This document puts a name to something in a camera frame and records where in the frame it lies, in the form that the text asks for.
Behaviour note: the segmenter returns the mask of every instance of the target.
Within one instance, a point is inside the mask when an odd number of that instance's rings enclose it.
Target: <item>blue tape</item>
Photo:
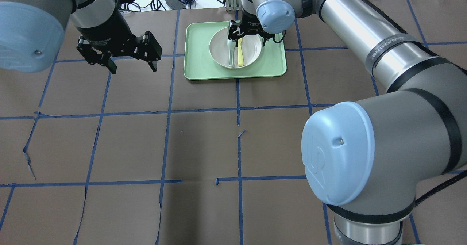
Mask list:
[[[0,120],[20,120],[20,119],[34,119],[33,116],[7,116],[0,117]]]
[[[325,223],[325,226],[326,226],[327,243],[329,245],[332,245],[331,229],[329,227],[329,218],[327,216],[327,207],[326,207],[325,203],[323,203],[323,213],[324,213],[324,223]]]
[[[312,101],[310,99],[310,92],[308,91],[308,80],[306,78],[306,70],[305,70],[305,60],[303,58],[303,50],[302,50],[302,39],[300,37],[300,30],[298,29],[298,22],[295,19],[295,30],[297,31],[297,39],[298,39],[298,47],[300,49],[300,62],[302,63],[302,74],[303,74],[303,81],[305,82],[305,93],[306,93],[306,100],[308,102],[308,111],[310,115],[312,115]]]
[[[375,78],[373,77],[373,75],[370,75],[371,77],[371,82],[373,83],[373,88],[375,89],[375,93],[377,94],[377,96],[379,95],[379,91],[378,91],[378,86],[377,86],[377,82],[375,80]]]
[[[308,105],[279,105],[279,106],[259,106],[259,107],[240,107],[240,110],[263,110],[263,109],[289,109],[289,108],[307,108]]]
[[[313,48],[302,48],[302,50],[327,50],[327,49],[348,49],[346,46],[337,47],[313,47]]]
[[[175,55],[177,53],[177,38],[178,38],[178,25],[180,23],[180,10],[177,10],[177,22],[175,24],[175,37],[174,37],[174,52]],[[164,184],[165,184],[165,167],[167,165],[167,150],[169,148],[169,131],[170,131],[170,116],[172,113],[172,98],[173,98],[173,90],[174,90],[174,79],[175,79],[175,58],[176,56],[172,57],[173,65],[172,65],[172,73],[170,77],[170,95],[169,95],[169,106],[167,110],[167,127],[165,128],[165,143],[164,143],[164,157],[162,160],[162,175],[161,175],[161,188],[159,191],[159,205],[160,205],[160,213],[162,215],[162,201],[164,195]],[[157,238],[155,240],[155,245],[159,245],[159,235],[161,231],[161,224],[159,221],[159,229],[157,231]]]
[[[76,243],[78,242],[78,235],[80,234],[81,224],[83,223],[83,216],[85,214],[86,198],[87,198],[87,187],[85,187],[85,200],[83,202],[83,210],[81,211],[80,224],[78,225],[78,230],[76,231],[75,238],[73,239],[73,245],[76,245]]]
[[[427,45],[454,45],[454,44],[467,44],[467,42],[430,42]]]
[[[164,180],[165,184],[178,184],[183,180]],[[0,188],[7,187],[76,187],[89,185],[148,185],[161,184],[162,180],[136,180],[136,181],[99,181],[99,182],[62,182],[62,183],[28,183],[28,184],[8,184],[0,185]]]
[[[418,19],[415,16],[415,12],[413,11],[412,4],[410,3],[410,0],[406,0],[406,1],[407,1],[407,5],[409,5],[409,9],[410,9],[410,12],[412,13],[412,17],[415,20],[415,24],[417,24],[418,32],[420,32],[420,35],[422,36],[423,44],[426,45],[427,40],[425,39],[425,36],[423,35],[423,32],[422,32],[422,28],[420,27],[420,24],[418,23]]]
[[[312,107],[331,107],[331,106],[334,106],[336,104],[314,104],[312,105]]]
[[[239,217],[239,230],[240,230],[240,245],[243,245],[243,193],[242,193],[242,135],[245,133],[244,129],[237,137],[237,156],[238,156],[238,217]]]
[[[174,112],[217,112],[217,111],[236,111],[237,108],[208,108],[208,109],[188,109],[188,110],[171,110]]]
[[[100,133],[100,126],[102,125],[102,118],[103,118],[103,113],[104,113],[104,108],[105,108],[105,102],[107,100],[107,93],[109,91],[109,86],[110,86],[110,78],[112,77],[112,74],[109,72],[109,75],[107,77],[107,84],[105,85],[105,92],[104,92],[104,98],[102,100],[102,106],[100,108],[100,118],[99,118],[99,123],[97,125],[97,130],[96,130],[96,136],[94,138],[94,145],[92,147],[92,153],[90,156],[90,161],[89,161],[89,168],[86,176],[86,183],[89,183],[90,179],[90,174],[92,172],[92,165],[94,164],[94,157],[96,155],[96,148],[97,148],[97,142],[99,140],[99,133]]]
[[[50,67],[49,76],[47,77],[47,81],[45,82],[45,86],[44,86],[44,90],[42,92],[42,96],[40,97],[39,107],[42,107],[42,102],[44,102],[45,93],[47,92],[47,88],[49,86],[50,78],[52,77],[52,72],[54,71],[55,63],[57,62],[57,57],[58,57],[58,53],[57,53],[57,55],[55,55],[55,59],[54,59],[54,62],[52,63],[52,67]]]
[[[33,169],[31,167],[31,160],[30,160],[29,155],[28,155],[28,148],[29,148],[29,144],[30,144],[31,139],[32,139],[32,135],[34,134],[35,127],[37,126],[37,122],[38,122],[39,117],[40,117],[40,112],[35,112],[35,113],[36,113],[36,117],[34,118],[34,125],[32,126],[31,133],[29,135],[28,141],[26,142],[26,145],[23,147],[23,156],[26,158],[26,161],[27,161],[27,164],[28,164],[28,169],[29,169],[30,173],[32,174],[32,176],[34,177],[34,180],[36,180],[36,178],[35,178]]]
[[[460,174],[462,172],[464,172],[465,170],[454,170],[454,171],[451,171],[451,172],[448,172],[448,174],[454,174],[454,175],[457,175],[457,174]]]
[[[420,241],[420,238],[418,237],[417,226],[415,225],[415,220],[413,218],[413,215],[410,214],[409,218],[410,218],[410,223],[412,225],[413,235],[415,236],[415,242],[417,242],[417,244],[421,244],[422,242]]]
[[[236,81],[237,88],[237,126],[240,126],[240,79]]]
[[[87,117],[100,117],[101,114],[91,114],[91,115],[47,115],[40,113],[41,119],[52,119],[52,118],[87,118]]]
[[[3,209],[3,214],[2,214],[2,217],[1,217],[1,220],[0,220],[0,230],[2,229],[3,222],[5,221],[5,217],[7,216],[8,207],[10,206],[11,197],[13,196],[13,191],[14,190],[15,190],[15,187],[14,186],[11,187],[10,195],[8,195],[7,203],[5,205],[5,209]]]
[[[57,60],[55,61],[58,64],[64,63],[64,62],[85,62],[85,59],[74,59],[74,60]]]
[[[297,179],[306,179],[306,175],[296,175],[296,176],[256,176],[256,177],[239,177],[234,178],[217,178],[216,185],[221,181],[254,181],[254,180],[297,180]]]

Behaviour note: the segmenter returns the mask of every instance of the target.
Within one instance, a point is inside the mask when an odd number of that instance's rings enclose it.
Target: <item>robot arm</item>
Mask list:
[[[263,46],[275,34],[288,29],[295,17],[312,13],[311,0],[242,0],[242,19],[229,25],[229,40],[235,42],[245,35],[263,37]]]
[[[362,0],[243,0],[239,28],[281,32],[309,15],[309,3],[387,94],[310,117],[302,134],[308,182],[337,214],[342,244],[400,244],[417,182],[467,163],[467,97],[456,96],[467,92],[467,73]]]
[[[77,50],[89,64],[115,74],[110,57],[131,56],[156,71],[159,43],[148,31],[133,35],[113,0],[0,0],[0,67],[22,72],[49,67],[69,19],[83,34]]]

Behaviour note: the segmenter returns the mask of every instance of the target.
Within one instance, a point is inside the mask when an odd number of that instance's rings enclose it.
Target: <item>blue tape grid line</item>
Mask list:
[[[410,3],[410,0],[406,0],[407,5],[409,5],[410,12],[412,13],[412,17],[415,20],[415,24],[417,24],[418,32],[420,32],[420,35],[422,36],[422,41],[423,45],[427,45],[427,40],[425,39],[425,36],[423,35],[422,28],[420,27],[420,24],[418,23],[418,19],[415,16],[415,12],[413,11],[412,4]]]
[[[326,225],[327,243],[329,245],[332,245],[331,229],[329,228],[329,217],[327,216],[327,206],[325,203],[323,203],[323,214],[324,214],[324,222]]]
[[[313,114],[312,101],[311,101],[311,98],[310,98],[310,92],[309,92],[309,89],[308,89],[308,81],[307,81],[307,78],[306,78],[305,60],[304,60],[304,57],[303,57],[303,49],[302,49],[302,39],[300,37],[300,29],[299,29],[298,22],[297,22],[296,18],[295,18],[295,29],[297,30],[298,47],[299,47],[299,49],[301,49],[300,50],[300,61],[302,63],[302,73],[303,73],[303,80],[305,82],[305,92],[306,92],[306,100],[308,101],[308,111],[310,112],[310,115],[312,115]],[[347,47],[334,47],[334,49],[347,49]],[[325,217],[325,228],[326,228],[328,243],[330,245],[332,245],[331,233],[329,232],[329,221],[327,220],[327,210],[326,210],[326,206],[324,204],[323,204],[323,213],[324,213],[324,217]]]
[[[86,185],[149,185],[160,184],[161,180],[135,180],[135,181],[97,181],[97,182],[61,182],[61,183],[12,183],[0,185],[0,188],[7,187],[80,187]],[[165,183],[182,183],[183,180],[165,180]]]
[[[57,55],[55,55],[55,59],[54,59],[54,62],[52,63],[52,67],[50,67],[49,76],[47,77],[47,82],[45,82],[44,91],[42,92],[42,96],[40,97],[39,107],[42,107],[42,102],[44,102],[45,93],[47,92],[47,87],[49,86],[50,78],[52,77],[55,64],[57,63],[57,57],[58,57],[58,53]]]
[[[172,57],[172,74],[170,77],[170,95],[169,95],[169,105],[167,110],[167,127],[165,128],[165,143],[164,143],[164,157],[162,160],[162,175],[161,175],[161,188],[159,192],[159,205],[161,207],[160,216],[162,217],[162,202],[164,195],[164,184],[165,184],[165,167],[167,165],[167,150],[169,148],[169,131],[170,131],[170,117],[172,114],[172,98],[174,90],[174,79],[175,79],[175,62],[177,56],[175,56],[177,50],[177,38],[178,38],[178,25],[180,23],[180,10],[177,11],[177,22],[175,24],[175,37],[174,37],[174,56]],[[157,231],[157,238],[155,240],[155,245],[159,245],[159,234],[160,234],[161,224],[159,224],[159,230]]]
[[[375,77],[373,77],[373,75],[370,74],[370,77],[371,77],[371,82],[373,83],[373,88],[375,89],[375,93],[377,94],[377,96],[379,95],[379,91],[378,91],[378,86],[377,86],[377,82],[375,80]]]
[[[234,177],[234,178],[217,178],[216,185],[221,181],[254,181],[254,180],[292,180],[292,179],[305,179],[305,175],[296,175],[296,176],[257,176],[257,177]]]
[[[23,148],[23,153],[26,153],[28,151],[29,144],[32,139],[32,135],[34,134],[35,127],[37,126],[37,121],[39,120],[39,113],[36,114],[34,118],[34,125],[32,126],[31,133],[29,135],[28,141],[26,142],[26,145]]]
[[[11,197],[13,196],[13,191],[15,190],[15,187],[12,187],[10,189],[10,195],[8,195],[8,200],[7,200],[7,203],[5,205],[5,209],[3,210],[3,214],[2,214],[2,217],[1,217],[1,220],[0,220],[0,231],[3,227],[3,222],[5,221],[5,217],[7,216],[7,211],[8,211],[8,207],[10,206],[10,202],[11,202]]]
[[[21,119],[34,119],[33,116],[7,116],[0,117],[0,120],[21,120]]]
[[[415,220],[413,219],[413,215],[410,214],[409,218],[410,218],[410,223],[412,225],[413,235],[415,236],[415,242],[417,242],[417,244],[422,244],[422,242],[420,241],[420,238],[418,237],[417,226],[415,225]]]
[[[243,130],[237,137],[237,156],[238,156],[238,218],[240,230],[240,245],[243,245],[243,193],[242,193],[242,135]]]
[[[73,245],[76,245],[77,242],[78,242],[78,236],[80,235],[80,228],[81,228],[81,224],[83,222],[83,217],[84,217],[85,208],[86,208],[86,198],[87,198],[88,187],[89,187],[89,179],[90,179],[90,175],[91,175],[91,172],[92,172],[92,165],[94,164],[94,157],[96,155],[96,148],[97,148],[97,142],[98,142],[98,139],[99,139],[100,126],[102,125],[102,119],[103,119],[102,114],[104,113],[105,102],[107,100],[107,94],[109,92],[110,78],[111,77],[112,77],[112,74],[109,72],[108,77],[107,77],[107,84],[105,85],[104,98],[102,100],[102,106],[100,108],[101,116],[99,117],[99,123],[97,125],[96,136],[95,136],[95,139],[94,139],[94,145],[92,147],[92,153],[91,153],[91,157],[90,157],[90,161],[89,161],[89,168],[88,168],[88,172],[87,172],[87,176],[86,176],[85,198],[84,198],[84,203],[83,203],[83,210],[81,212],[80,224],[78,226],[78,230],[76,231],[76,235],[75,235],[75,238],[73,240]]]
[[[303,49],[302,49],[302,39],[300,38],[300,30],[298,29],[297,18],[295,18],[295,30],[297,31],[298,48],[300,50],[300,62],[302,63],[302,74],[303,74],[303,81],[305,82],[305,93],[306,93],[306,100],[308,102],[308,111],[310,112],[310,115],[312,115],[313,114],[312,101],[310,99],[310,93],[308,92],[308,80],[306,79],[305,60],[303,58]]]

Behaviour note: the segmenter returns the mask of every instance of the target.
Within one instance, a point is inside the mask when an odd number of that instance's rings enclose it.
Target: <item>floor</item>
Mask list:
[[[467,67],[467,0],[375,4]],[[0,244],[337,244],[332,212],[304,176],[302,127],[317,110],[384,90],[329,27],[297,20],[282,77],[189,82],[185,29],[238,14],[125,16],[162,45],[156,73],[126,58],[116,75],[88,65],[73,27],[50,69],[0,69]],[[419,194],[452,176],[421,182]],[[417,207],[404,244],[467,244],[466,187]]]

